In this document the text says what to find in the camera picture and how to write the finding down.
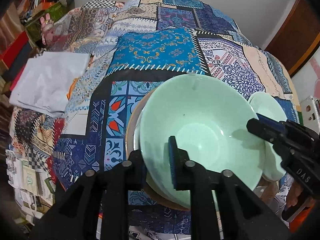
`floral pattern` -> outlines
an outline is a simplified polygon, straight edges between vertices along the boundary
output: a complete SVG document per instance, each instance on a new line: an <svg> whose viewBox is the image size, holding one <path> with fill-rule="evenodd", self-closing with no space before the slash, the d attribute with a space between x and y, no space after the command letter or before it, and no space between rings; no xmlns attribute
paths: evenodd
<svg viewBox="0 0 320 240"><path fill-rule="evenodd" d="M138 105L140 100L143 98L143 96L140 97L133 97L133 96L128 96L128 102L127 102L127 120L126 123L129 123L131 114L133 113L133 110L135 107Z"/></svg>
<svg viewBox="0 0 320 240"><path fill-rule="evenodd" d="M112 167L124 160L123 139L107 138L104 152L104 170L111 170Z"/></svg>
<svg viewBox="0 0 320 240"><path fill-rule="evenodd" d="M118 69L201 71L188 29L152 34L127 33L119 39L108 74Z"/></svg>
<svg viewBox="0 0 320 240"><path fill-rule="evenodd" d="M148 92L160 86L160 84L162 84L162 82L130 81L129 94L146 95Z"/></svg>
<svg viewBox="0 0 320 240"><path fill-rule="evenodd" d="M129 205L155 205L157 202L151 199L143 190L128 191Z"/></svg>
<svg viewBox="0 0 320 240"><path fill-rule="evenodd" d="M254 92L265 92L265 87L252 70L240 45L225 39L198 40L213 77L227 83L246 99Z"/></svg>
<svg viewBox="0 0 320 240"><path fill-rule="evenodd" d="M169 27L196 28L197 26L191 11L159 7L157 30Z"/></svg>

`patchwork tablecloth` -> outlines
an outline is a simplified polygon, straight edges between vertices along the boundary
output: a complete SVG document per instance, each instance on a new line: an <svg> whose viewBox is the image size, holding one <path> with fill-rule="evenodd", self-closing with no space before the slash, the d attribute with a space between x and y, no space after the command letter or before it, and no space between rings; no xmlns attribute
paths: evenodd
<svg viewBox="0 0 320 240"><path fill-rule="evenodd" d="M284 66L247 40L230 17L201 1L94 0L55 25L52 50L94 56L72 92L53 152L53 169L65 189L88 169L109 170L126 159L124 138L135 106L177 75L218 78L246 99L267 92L298 122L298 98ZM130 225L190 234L190 212L161 206L143 191L129 192L128 200Z"/></svg>

